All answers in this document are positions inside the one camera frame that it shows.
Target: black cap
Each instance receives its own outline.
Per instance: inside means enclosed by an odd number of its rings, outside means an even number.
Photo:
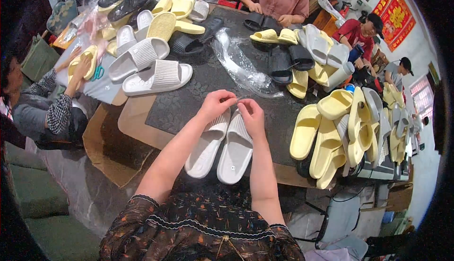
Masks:
[[[411,62],[410,62],[410,59],[408,59],[407,57],[402,57],[402,59],[400,60],[400,63],[399,65],[402,65],[406,70],[408,70],[410,72],[410,74],[412,76],[413,75],[413,71],[411,70]]]
[[[374,24],[374,28],[377,31],[378,35],[382,39],[384,39],[383,33],[381,32],[383,30],[383,21],[381,20],[381,18],[377,14],[371,13],[367,15],[367,19],[370,20],[372,24]]]

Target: woman's hand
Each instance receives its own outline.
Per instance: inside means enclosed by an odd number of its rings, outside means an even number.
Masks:
[[[253,99],[238,101],[238,109],[243,117],[247,132],[253,140],[265,139],[265,114],[263,109]]]
[[[232,92],[220,89],[207,94],[200,110],[197,112],[198,117],[203,124],[207,125],[219,115],[223,114],[230,106],[236,103],[236,95]]]

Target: dark patterned dress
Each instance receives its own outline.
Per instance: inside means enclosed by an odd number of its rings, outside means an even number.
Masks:
[[[159,205],[134,195],[101,241],[101,260],[162,260],[194,245],[207,248],[212,260],[304,260],[287,227],[245,210],[250,201],[243,196],[206,187]]]

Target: chair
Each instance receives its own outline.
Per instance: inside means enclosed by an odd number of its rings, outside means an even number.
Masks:
[[[295,237],[296,240],[315,242],[315,248],[320,249],[319,242],[331,243],[324,250],[347,248],[353,260],[361,260],[367,252],[368,245],[362,239],[350,235],[358,226],[360,219],[360,198],[352,193],[338,193],[331,198],[326,211],[306,201],[311,208],[324,215],[318,236],[312,239]]]

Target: red banner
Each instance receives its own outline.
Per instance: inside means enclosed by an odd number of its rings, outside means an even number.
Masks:
[[[405,40],[416,24],[405,0],[380,0],[373,12],[383,20],[384,41],[391,52]]]

